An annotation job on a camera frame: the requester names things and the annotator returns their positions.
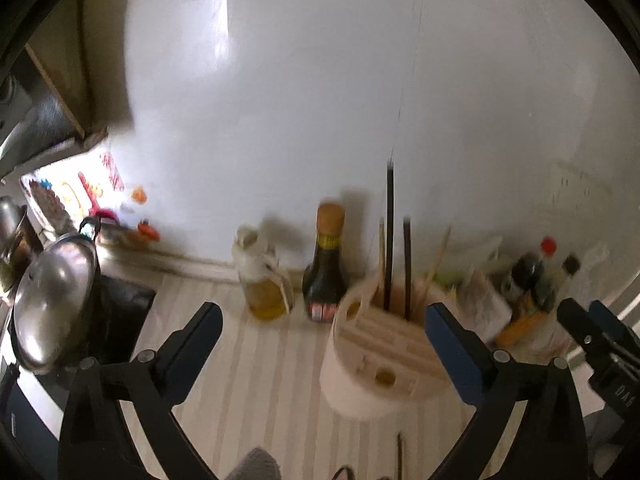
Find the black chopstick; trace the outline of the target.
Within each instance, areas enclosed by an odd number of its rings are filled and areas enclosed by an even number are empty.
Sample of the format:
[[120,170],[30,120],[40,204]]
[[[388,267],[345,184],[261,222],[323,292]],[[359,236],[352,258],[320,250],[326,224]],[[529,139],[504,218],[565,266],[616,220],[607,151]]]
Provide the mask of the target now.
[[404,442],[402,442],[402,434],[398,432],[396,434],[396,479],[402,480],[404,478]]

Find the wooden chopstick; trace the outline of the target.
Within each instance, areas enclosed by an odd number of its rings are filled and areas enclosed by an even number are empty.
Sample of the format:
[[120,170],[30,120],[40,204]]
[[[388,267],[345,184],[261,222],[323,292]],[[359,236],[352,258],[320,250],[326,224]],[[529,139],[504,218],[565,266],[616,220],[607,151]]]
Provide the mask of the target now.
[[447,246],[450,240],[450,235],[451,235],[451,226],[448,226],[444,236],[442,237],[442,241],[440,242],[438,251],[436,252],[433,265],[431,266],[431,269],[428,271],[427,276],[425,278],[425,281],[424,281],[425,289],[429,289],[431,284],[434,281],[437,270],[440,264],[442,263],[442,258],[444,258],[444,255],[446,254]]

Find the soy sauce bottle red cap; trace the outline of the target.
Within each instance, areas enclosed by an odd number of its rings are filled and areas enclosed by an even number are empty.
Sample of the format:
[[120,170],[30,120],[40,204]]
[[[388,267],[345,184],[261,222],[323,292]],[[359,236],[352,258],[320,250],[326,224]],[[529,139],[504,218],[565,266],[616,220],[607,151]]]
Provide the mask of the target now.
[[502,281],[501,293],[514,313],[532,315],[552,310],[555,292],[548,271],[556,248],[555,239],[546,236],[536,252],[526,252],[511,266]]

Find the steel wok lid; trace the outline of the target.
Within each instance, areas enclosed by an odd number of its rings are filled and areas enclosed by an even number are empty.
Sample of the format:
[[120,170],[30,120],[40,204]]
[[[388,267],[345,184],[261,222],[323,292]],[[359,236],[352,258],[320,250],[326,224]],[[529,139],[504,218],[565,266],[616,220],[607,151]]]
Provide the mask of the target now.
[[96,246],[66,234],[28,266],[11,314],[14,353],[21,367],[48,374],[86,338],[101,271]]

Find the black induction cooker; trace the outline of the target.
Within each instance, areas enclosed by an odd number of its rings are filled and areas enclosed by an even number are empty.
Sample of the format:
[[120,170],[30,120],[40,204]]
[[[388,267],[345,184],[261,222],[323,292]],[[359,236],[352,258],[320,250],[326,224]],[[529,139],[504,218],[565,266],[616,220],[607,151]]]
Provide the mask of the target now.
[[[101,364],[116,364],[129,360],[134,345],[156,291],[148,286],[127,282],[119,278],[100,275],[93,298],[93,315],[86,338],[67,358],[48,374],[34,374],[21,367],[17,361],[8,366],[1,381],[1,411],[8,410],[12,393],[17,390],[17,379],[30,373],[47,390],[59,408],[65,408],[70,387],[79,370],[82,359],[91,356]],[[9,322],[11,349],[11,315]]]

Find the person dark trousers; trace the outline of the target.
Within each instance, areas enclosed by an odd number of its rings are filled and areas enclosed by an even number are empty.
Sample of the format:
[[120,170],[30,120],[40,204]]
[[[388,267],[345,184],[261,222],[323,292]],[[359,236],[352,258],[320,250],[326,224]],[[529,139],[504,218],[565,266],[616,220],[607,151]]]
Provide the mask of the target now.
[[253,448],[229,472],[226,480],[281,480],[277,461],[263,448]]

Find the pink utensil holder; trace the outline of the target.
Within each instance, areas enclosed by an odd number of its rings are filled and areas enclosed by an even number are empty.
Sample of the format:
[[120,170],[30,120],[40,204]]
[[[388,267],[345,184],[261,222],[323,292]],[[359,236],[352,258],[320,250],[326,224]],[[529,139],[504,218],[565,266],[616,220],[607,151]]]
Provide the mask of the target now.
[[375,307],[378,280],[346,292],[334,316],[320,370],[334,412],[368,422],[422,403],[449,385],[424,329]]

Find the cat shaped mat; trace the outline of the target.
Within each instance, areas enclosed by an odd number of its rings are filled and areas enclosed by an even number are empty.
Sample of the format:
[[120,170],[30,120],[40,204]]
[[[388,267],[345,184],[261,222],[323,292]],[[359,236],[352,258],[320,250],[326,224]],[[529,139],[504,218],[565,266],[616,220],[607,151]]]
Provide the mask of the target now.
[[357,480],[356,472],[351,466],[341,466],[334,472],[331,480]]

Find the oil bottle with white cap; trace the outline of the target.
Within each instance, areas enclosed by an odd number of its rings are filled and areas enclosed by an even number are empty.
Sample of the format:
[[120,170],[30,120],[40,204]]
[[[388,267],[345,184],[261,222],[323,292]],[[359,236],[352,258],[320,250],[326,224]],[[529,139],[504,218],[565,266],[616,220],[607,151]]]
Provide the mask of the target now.
[[294,306],[293,285],[265,234],[254,226],[239,226],[231,251],[254,318],[267,322],[289,314]]

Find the steel kettle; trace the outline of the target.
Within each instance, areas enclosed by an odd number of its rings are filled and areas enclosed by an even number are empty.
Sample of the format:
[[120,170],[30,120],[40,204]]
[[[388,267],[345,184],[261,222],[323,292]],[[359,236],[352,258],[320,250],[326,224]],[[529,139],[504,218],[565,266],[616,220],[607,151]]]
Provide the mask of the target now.
[[11,197],[1,197],[1,296],[6,298],[29,265],[23,231],[26,211]]

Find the dark sauce bottle brown cap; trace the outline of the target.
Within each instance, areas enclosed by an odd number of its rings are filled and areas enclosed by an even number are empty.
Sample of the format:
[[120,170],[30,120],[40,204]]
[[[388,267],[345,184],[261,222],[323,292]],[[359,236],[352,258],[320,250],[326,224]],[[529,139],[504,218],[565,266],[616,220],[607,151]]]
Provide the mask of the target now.
[[347,290],[341,263],[345,209],[323,202],[317,210],[314,258],[303,275],[302,292],[311,321],[332,323]]

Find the range hood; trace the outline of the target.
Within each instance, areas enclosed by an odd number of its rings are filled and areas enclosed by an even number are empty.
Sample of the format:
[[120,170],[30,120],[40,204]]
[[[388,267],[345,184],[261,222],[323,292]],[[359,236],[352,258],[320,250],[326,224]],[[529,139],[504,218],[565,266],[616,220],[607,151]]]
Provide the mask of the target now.
[[96,122],[85,44],[85,0],[61,0],[1,81],[1,175],[91,150],[107,136]]

